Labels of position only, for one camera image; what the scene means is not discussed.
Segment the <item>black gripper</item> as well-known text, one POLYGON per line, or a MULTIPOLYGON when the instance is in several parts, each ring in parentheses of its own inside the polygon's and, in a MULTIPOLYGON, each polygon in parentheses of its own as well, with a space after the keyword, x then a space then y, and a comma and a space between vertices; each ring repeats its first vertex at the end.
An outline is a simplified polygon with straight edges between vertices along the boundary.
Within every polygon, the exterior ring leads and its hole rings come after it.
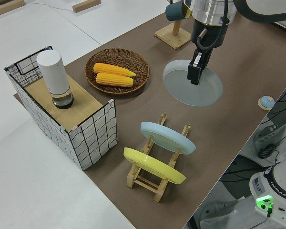
POLYGON ((200 77, 204 72, 204 69, 208 65, 213 48, 220 47, 224 41, 228 25, 222 26, 210 26, 205 25, 199 21, 195 21, 193 24, 193 31, 191 34, 191 41, 198 47, 197 39, 204 29, 207 29, 206 34, 200 41, 200 44, 204 47, 211 46, 211 49, 201 51, 196 49, 192 60, 188 65, 187 79, 191 84, 198 85, 200 77))

